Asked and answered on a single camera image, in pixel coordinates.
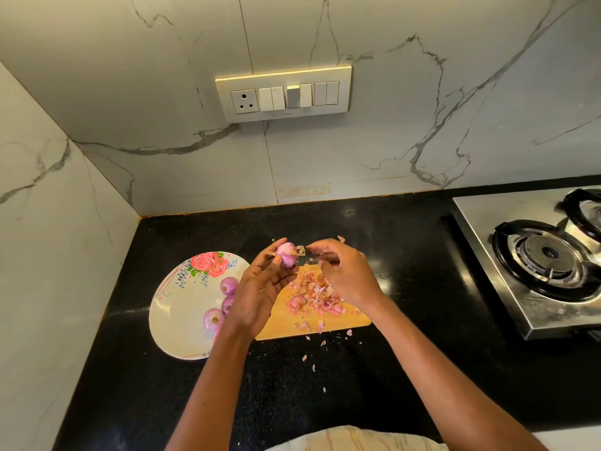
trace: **person's left hand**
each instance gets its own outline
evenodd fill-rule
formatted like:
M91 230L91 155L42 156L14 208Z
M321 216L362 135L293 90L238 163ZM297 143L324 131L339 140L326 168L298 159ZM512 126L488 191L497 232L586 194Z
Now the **person's left hand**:
M274 251L286 242L285 237L262 250L242 274L236 290L234 304L227 320L240 325L251 339L265 327L271 315L275 298L283 287L296 278L298 266L291 269L281 267L282 257L273 258Z

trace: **cream colored clothing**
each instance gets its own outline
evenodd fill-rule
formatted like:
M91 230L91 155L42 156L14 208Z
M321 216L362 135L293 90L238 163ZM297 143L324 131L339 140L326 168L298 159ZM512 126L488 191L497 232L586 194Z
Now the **cream colored clothing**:
M353 426L309 433L267 451L448 451L444 444L408 433L375 432Z

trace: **wall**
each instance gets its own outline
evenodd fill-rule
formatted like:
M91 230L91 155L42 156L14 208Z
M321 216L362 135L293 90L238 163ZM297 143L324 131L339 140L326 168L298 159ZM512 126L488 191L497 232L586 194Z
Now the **wall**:
M52 448L137 225L0 64L0 449Z
M0 60L142 215L601 172L601 0L0 0ZM229 126L215 77L352 64Z

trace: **hand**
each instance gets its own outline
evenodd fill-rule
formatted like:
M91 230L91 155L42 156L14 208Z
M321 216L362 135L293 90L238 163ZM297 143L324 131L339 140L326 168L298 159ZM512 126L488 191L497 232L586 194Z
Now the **hand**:
M345 302L365 312L371 302L384 296L362 252L334 239L313 242L306 248L319 255L321 271Z
M275 298L283 287L296 278L297 266L281 267L282 257L272 257L274 251L286 242L284 237L261 251L242 274L236 298L225 320L241 326L254 339L265 327L271 315Z

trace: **oval plate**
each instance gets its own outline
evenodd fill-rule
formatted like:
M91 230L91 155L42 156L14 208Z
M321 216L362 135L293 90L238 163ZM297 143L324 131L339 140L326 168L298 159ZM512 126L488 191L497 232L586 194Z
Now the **oval plate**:
M170 356L194 360L208 357L215 333L203 325L210 308L221 308L225 277L238 281L248 263L236 254L212 251L184 261L161 282L150 304L148 322L156 344Z

